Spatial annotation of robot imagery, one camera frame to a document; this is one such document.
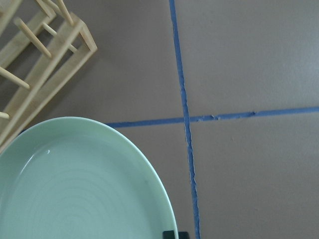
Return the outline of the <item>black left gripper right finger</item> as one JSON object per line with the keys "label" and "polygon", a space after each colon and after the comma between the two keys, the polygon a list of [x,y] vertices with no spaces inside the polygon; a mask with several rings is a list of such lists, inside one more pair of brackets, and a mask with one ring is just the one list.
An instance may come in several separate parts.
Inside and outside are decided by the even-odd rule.
{"label": "black left gripper right finger", "polygon": [[178,238],[179,239],[188,239],[188,232],[178,232]]}

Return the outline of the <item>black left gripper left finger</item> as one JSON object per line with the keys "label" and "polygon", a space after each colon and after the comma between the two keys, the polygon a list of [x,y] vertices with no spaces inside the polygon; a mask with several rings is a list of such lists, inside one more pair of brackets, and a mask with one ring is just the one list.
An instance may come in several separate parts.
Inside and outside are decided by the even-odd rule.
{"label": "black left gripper left finger", "polygon": [[163,239],[174,239],[174,231],[164,231],[162,233]]}

